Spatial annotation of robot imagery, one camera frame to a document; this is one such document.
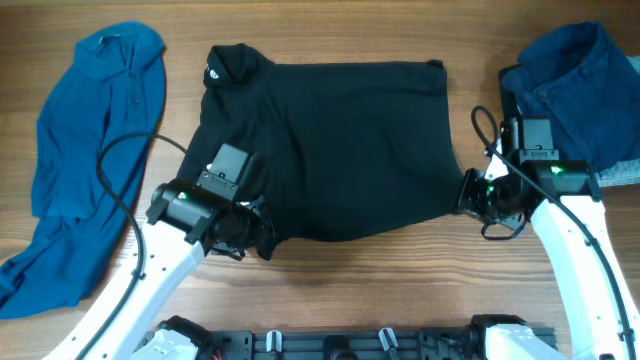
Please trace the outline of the black polo shirt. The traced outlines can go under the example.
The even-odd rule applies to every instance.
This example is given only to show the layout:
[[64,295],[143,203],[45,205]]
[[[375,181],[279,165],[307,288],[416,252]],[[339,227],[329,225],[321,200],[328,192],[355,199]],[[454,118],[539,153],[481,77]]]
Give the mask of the black polo shirt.
[[351,241],[453,211],[462,182],[442,62],[277,64],[245,45],[207,57],[200,123],[178,175],[220,148],[251,153],[243,202],[266,200],[275,235]]

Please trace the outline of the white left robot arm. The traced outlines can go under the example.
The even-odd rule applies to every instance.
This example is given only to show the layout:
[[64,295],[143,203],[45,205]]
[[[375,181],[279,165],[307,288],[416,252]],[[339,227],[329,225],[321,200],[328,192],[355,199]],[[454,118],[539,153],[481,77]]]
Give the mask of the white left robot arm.
[[175,289],[210,254],[236,260],[273,238],[263,198],[237,192],[256,166],[252,153],[224,144],[196,182],[174,179],[153,194],[141,243],[82,320],[50,353],[52,359],[213,359],[204,328],[173,317],[151,337],[152,322]]

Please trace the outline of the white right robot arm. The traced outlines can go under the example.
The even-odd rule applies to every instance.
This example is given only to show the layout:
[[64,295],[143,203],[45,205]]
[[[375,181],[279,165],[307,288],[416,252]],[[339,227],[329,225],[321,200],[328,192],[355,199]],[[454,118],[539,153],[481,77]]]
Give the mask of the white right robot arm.
[[543,244],[567,317],[575,359],[636,359],[639,311],[613,251],[596,179],[584,161],[561,160],[548,120],[513,117],[486,136],[476,107],[471,123],[485,145],[485,171],[466,171],[455,206],[485,228],[526,227]]

